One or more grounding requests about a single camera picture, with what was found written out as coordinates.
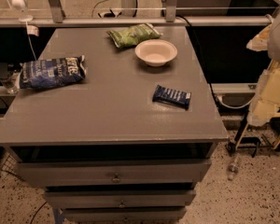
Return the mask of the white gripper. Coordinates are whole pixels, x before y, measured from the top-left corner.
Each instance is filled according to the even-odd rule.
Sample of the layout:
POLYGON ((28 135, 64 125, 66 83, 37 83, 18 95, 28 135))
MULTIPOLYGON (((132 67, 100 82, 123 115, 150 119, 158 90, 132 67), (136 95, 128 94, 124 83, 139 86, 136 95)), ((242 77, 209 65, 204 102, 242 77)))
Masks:
MULTIPOLYGON (((253 51, 268 49, 268 38, 272 26, 263 28, 248 41, 246 47, 253 51)), ((263 126, 280 109, 280 63, 271 61, 259 77, 256 92, 250 103, 247 123, 252 126, 263 126)))

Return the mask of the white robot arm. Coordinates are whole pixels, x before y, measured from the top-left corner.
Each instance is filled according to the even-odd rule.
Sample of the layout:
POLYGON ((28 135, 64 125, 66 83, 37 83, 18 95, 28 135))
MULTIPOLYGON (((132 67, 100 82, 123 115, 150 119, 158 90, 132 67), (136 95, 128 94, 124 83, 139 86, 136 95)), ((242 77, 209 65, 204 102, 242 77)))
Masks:
POLYGON ((272 23, 249 40, 246 47, 254 51, 268 51, 272 60, 259 77, 256 92, 249 106, 247 122, 262 126, 280 108, 280 12, 272 23))

